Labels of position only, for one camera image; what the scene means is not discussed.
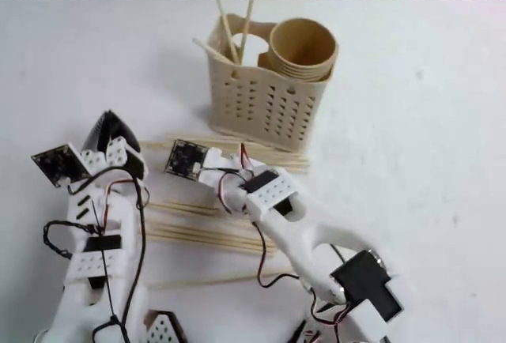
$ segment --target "white tabletop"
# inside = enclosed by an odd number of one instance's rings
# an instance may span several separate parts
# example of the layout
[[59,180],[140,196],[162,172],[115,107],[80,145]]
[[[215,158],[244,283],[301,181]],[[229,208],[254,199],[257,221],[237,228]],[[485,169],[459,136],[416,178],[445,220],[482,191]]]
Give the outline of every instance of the white tabletop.
[[[247,0],[225,8],[244,14]],[[415,289],[391,340],[504,341],[506,2],[255,3],[257,21],[295,16],[341,45],[304,181],[380,237]],[[206,57],[191,38],[205,40],[216,18],[214,0],[0,0],[0,340],[50,326],[67,266],[42,243],[65,192],[30,155],[80,146],[107,108],[142,140],[210,133]],[[184,244],[147,255],[147,281],[258,265]],[[285,341],[308,302],[295,281],[162,293],[152,306],[175,311],[190,341]]]

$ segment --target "beige plastic basket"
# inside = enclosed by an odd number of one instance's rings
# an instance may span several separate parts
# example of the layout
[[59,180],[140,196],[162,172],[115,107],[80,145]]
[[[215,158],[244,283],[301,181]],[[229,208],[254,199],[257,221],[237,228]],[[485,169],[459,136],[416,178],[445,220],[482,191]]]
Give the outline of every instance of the beige plastic basket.
[[[227,18],[232,34],[241,33],[244,19],[235,14]],[[249,33],[269,43],[275,25],[251,21]],[[231,58],[221,19],[208,44]],[[259,56],[259,67],[235,65],[210,53],[207,56],[213,130],[287,151],[304,149],[332,70],[322,81],[304,82],[272,71],[267,53]]]

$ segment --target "cup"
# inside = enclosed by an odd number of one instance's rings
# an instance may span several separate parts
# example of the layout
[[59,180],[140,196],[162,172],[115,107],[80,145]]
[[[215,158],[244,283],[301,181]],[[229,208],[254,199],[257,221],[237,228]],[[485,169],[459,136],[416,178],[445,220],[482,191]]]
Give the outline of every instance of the cup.
[[329,74],[338,55],[330,31],[310,19],[288,19],[270,32],[269,62],[274,71],[302,81],[318,81]]

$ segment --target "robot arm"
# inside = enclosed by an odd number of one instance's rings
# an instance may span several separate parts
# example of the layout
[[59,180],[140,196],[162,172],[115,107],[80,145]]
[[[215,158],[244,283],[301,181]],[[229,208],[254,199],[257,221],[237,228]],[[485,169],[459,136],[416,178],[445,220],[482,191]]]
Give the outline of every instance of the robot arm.
[[[328,303],[347,304],[340,330],[348,341],[385,337],[404,315],[407,295],[384,244],[360,223],[328,213],[285,169],[258,161],[244,165],[241,156],[225,158],[219,149],[176,141],[166,171],[212,187],[226,209],[246,214],[276,243],[307,290]],[[313,254],[324,243],[357,254],[327,273]]]

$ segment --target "robotic hand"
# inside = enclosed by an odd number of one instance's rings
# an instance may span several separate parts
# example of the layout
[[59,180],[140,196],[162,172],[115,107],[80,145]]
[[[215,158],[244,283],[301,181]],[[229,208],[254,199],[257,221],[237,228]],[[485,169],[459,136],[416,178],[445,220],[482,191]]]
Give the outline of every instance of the robotic hand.
[[[70,194],[66,220],[53,220],[44,228],[44,242],[70,264],[52,326],[34,341],[146,341],[148,297],[138,283],[145,234],[137,262],[138,215],[128,194],[136,190],[142,219],[142,180],[148,173],[137,139],[107,111],[82,151],[68,144],[32,158],[55,187],[66,184]],[[57,224],[74,227],[73,254],[51,243],[49,228]]]
[[[227,211],[247,215],[276,243],[315,298],[343,305],[332,321],[341,341],[380,341],[402,319],[409,296],[385,246],[355,221],[329,214],[285,169],[250,160],[243,146],[225,158],[219,149],[176,141],[165,171],[212,187]],[[313,258],[324,243],[357,253],[327,273]]]

